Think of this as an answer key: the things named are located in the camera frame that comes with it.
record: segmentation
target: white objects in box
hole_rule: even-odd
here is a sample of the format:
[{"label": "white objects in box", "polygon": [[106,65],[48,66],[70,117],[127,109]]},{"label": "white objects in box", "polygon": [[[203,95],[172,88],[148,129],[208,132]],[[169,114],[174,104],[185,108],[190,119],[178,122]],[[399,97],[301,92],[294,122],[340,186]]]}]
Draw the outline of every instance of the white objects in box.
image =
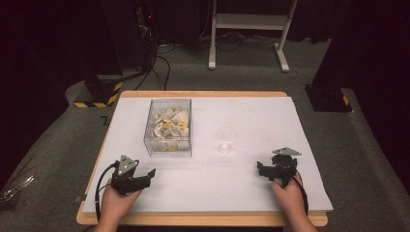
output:
[{"label": "white objects in box", "polygon": [[144,143],[151,157],[191,156],[191,100],[151,100]]}]

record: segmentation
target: white paper sheet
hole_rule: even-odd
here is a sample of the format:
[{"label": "white paper sheet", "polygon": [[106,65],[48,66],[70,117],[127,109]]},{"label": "white paper sheet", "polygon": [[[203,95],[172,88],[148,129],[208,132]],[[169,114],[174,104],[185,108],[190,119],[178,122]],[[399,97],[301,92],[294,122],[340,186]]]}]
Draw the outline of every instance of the white paper sheet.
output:
[{"label": "white paper sheet", "polygon": [[[289,147],[298,160],[311,211],[331,211],[319,170],[295,105],[289,97],[191,98],[192,157],[151,158],[143,142],[149,98],[121,98],[83,208],[95,212],[94,193],[103,171],[121,155],[139,160],[134,176],[157,169],[132,212],[280,211],[268,178],[256,162],[271,165],[273,150]],[[238,139],[228,155],[218,152],[217,131],[233,127]],[[102,180],[106,183],[109,171]]]}]

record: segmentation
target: wrist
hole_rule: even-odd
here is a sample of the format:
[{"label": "wrist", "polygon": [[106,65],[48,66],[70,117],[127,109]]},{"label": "wrist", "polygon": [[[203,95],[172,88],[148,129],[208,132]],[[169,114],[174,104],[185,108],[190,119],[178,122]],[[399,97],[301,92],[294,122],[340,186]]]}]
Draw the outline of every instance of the wrist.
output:
[{"label": "wrist", "polygon": [[305,210],[293,210],[286,212],[287,220],[293,232],[313,232],[317,231],[308,218]]},{"label": "wrist", "polygon": [[115,232],[117,231],[119,219],[112,217],[101,217],[95,232]]},{"label": "wrist", "polygon": [[307,218],[307,214],[304,209],[291,208],[284,211],[288,218]]}]

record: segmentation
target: white metal stand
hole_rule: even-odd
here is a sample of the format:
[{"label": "white metal stand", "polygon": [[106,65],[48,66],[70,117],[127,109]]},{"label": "white metal stand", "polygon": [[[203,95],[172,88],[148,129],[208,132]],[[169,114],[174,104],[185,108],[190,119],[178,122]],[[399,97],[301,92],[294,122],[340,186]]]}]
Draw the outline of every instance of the white metal stand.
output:
[{"label": "white metal stand", "polygon": [[217,0],[214,0],[213,17],[212,17],[212,35],[209,52],[209,69],[214,70],[217,67],[216,56],[216,33],[217,28],[231,29],[255,29],[255,30],[275,30],[282,31],[279,43],[275,43],[275,52],[278,55],[281,69],[287,73],[289,66],[283,54],[283,45],[292,22],[293,13],[295,12],[298,0],[291,0],[290,9],[287,15],[270,15],[270,14],[218,14]]}]

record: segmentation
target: stand leg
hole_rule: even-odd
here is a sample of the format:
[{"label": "stand leg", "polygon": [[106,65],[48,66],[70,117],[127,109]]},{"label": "stand leg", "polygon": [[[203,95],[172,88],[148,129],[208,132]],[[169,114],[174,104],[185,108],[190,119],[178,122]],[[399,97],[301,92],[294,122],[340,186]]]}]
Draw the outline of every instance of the stand leg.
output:
[{"label": "stand leg", "polygon": [[209,49],[209,69],[214,70],[217,67],[217,49],[215,45],[215,37],[217,34],[217,0],[214,0],[214,8],[212,11],[212,35],[211,46]]},{"label": "stand leg", "polygon": [[292,0],[289,13],[287,14],[286,21],[284,22],[284,25],[283,25],[283,31],[280,36],[280,41],[279,43],[275,43],[275,52],[278,55],[280,67],[284,73],[288,73],[290,69],[289,69],[289,66],[287,65],[286,58],[284,57],[283,45],[284,45],[284,42],[286,41],[287,33],[289,32],[290,23],[292,22],[293,13],[295,12],[297,3],[298,3],[298,0]]}]

